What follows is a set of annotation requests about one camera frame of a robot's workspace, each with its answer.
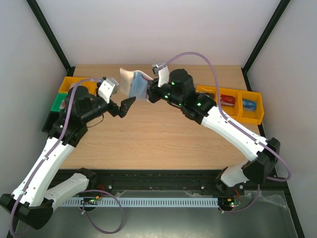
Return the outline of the white card holder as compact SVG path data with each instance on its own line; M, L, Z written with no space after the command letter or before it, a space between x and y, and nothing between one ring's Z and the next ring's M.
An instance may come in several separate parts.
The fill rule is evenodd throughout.
M153 78L140 70L128 71L120 68L119 73L120 91L123 94L129 98L136 97L137 100L148 100L147 89Z

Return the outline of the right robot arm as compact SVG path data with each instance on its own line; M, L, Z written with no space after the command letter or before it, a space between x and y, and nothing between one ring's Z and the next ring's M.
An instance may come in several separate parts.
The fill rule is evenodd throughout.
M216 182L217 191L227 194L236 184L246 181L264 184L277 163L280 142L254 134L229 115L221 113L210 96L196 92L193 78L186 70L170 72L164 67L154 69L154 74L158 78L150 81L147 88L151 103L167 101L180 109L185 117L215 131L245 155L245 162L222 171Z

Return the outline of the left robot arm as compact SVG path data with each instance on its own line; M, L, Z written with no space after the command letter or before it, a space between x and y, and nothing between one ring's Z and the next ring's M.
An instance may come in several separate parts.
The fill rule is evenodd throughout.
M64 99L65 107L53 123L46 144L36 163L22 183L11 193L0 197L0 205L13 217L39 230L65 201L82 192L94 192L97 175L85 168L50 188L64 160L87 133L87 123L108 112L113 117L126 116L135 102L127 98L117 105L112 99L116 87L98 84L97 94L90 94L84 85L73 86Z

